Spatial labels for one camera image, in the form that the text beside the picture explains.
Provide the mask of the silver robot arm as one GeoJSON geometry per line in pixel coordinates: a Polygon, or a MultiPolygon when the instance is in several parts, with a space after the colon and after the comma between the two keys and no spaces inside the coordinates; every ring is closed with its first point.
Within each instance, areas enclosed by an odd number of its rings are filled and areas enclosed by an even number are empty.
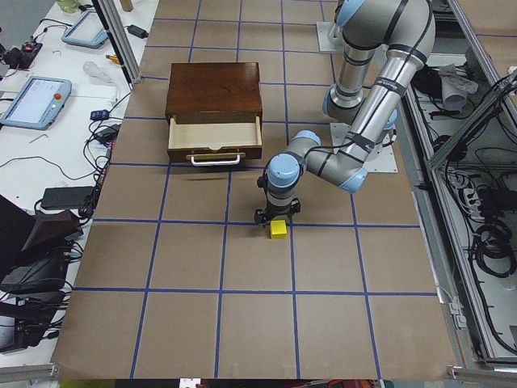
{"type": "Polygon", "coordinates": [[[306,172],[343,191],[359,190],[368,156],[435,41],[430,1],[340,1],[334,22],[344,41],[343,63],[322,110],[349,129],[338,145],[323,145],[302,130],[270,159],[257,180],[266,196],[265,208],[254,213],[258,225],[300,212],[295,187],[306,172]]]}

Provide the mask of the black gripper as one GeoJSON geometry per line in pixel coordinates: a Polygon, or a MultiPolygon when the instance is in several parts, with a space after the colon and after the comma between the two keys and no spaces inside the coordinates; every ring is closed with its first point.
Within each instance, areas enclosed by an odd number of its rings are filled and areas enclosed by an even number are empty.
{"type": "Polygon", "coordinates": [[[265,209],[256,209],[254,211],[254,221],[258,223],[263,230],[267,229],[267,223],[277,217],[286,216],[289,223],[293,223],[293,216],[301,211],[301,202],[298,198],[294,198],[288,205],[277,206],[267,202],[265,209]]]}

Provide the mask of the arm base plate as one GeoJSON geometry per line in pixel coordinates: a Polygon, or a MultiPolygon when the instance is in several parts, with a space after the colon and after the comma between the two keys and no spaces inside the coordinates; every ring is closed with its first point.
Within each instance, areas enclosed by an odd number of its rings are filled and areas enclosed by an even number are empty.
{"type": "MultiPolygon", "coordinates": [[[[350,126],[344,123],[331,123],[330,135],[333,146],[344,143],[350,126]]],[[[393,143],[397,137],[395,124],[387,124],[381,141],[376,142],[374,150],[368,155],[364,168],[368,173],[397,173],[397,163],[393,152],[393,143]]]]}
{"type": "Polygon", "coordinates": [[[344,42],[340,27],[334,22],[317,22],[317,40],[321,53],[341,53],[344,42]]]}

